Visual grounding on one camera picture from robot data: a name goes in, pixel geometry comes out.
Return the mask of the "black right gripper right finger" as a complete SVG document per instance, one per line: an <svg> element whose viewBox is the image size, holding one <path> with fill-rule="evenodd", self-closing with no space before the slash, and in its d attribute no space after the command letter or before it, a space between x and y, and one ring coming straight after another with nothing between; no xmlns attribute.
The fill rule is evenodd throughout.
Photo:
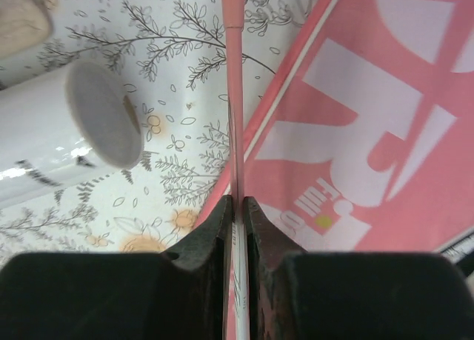
<svg viewBox="0 0 474 340"><path fill-rule="evenodd" d="M243 203L252 339L471 339L468 258L307 252Z"/></svg>

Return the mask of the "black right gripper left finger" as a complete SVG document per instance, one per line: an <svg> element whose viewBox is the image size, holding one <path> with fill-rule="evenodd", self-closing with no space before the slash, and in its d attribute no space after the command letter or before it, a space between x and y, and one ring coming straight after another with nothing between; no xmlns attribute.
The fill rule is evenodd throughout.
<svg viewBox="0 0 474 340"><path fill-rule="evenodd" d="M233 202L160 253L21 253L1 269L3 339L223 339Z"/></svg>

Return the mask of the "pink badminton racket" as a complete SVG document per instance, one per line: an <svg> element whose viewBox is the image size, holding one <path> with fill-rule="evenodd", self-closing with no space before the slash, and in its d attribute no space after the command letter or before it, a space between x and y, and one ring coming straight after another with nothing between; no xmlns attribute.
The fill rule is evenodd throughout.
<svg viewBox="0 0 474 340"><path fill-rule="evenodd" d="M226 38L227 94L230 128L230 191L233 197L233 270L236 338L250 338L248 310L247 237L243 219L244 200L244 100L242 30L244 0L222 0Z"/></svg>

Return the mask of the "white shuttlecock tube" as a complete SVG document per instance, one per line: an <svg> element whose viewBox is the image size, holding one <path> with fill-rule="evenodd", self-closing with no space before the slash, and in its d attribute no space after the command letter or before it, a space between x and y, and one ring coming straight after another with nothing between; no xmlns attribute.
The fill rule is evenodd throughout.
<svg viewBox="0 0 474 340"><path fill-rule="evenodd" d="M143 150L121 79L93 61L1 92L1 207L135 167Z"/></svg>

